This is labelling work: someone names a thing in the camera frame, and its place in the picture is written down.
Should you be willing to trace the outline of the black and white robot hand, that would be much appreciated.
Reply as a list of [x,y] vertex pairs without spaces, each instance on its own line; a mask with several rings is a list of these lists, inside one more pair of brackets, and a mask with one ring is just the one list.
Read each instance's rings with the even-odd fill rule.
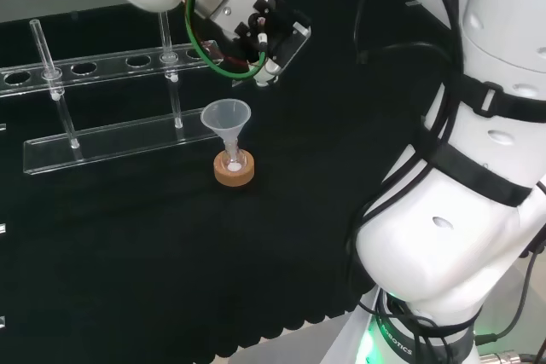
[[311,20],[282,0],[257,0],[235,34],[235,43],[248,62],[257,63],[259,52],[265,51],[265,63],[253,79],[258,87],[268,87],[278,81],[311,37]]

